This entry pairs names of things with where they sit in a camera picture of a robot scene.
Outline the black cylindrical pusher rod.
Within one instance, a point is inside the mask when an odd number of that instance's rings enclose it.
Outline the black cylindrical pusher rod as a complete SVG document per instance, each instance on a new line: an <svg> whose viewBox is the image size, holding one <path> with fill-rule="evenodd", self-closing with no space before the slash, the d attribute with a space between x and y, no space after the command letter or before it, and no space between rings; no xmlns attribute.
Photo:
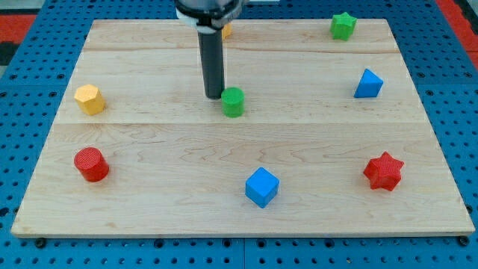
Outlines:
<svg viewBox="0 0 478 269"><path fill-rule="evenodd" d="M197 27L205 95L219 99L225 88L222 31Z"/></svg>

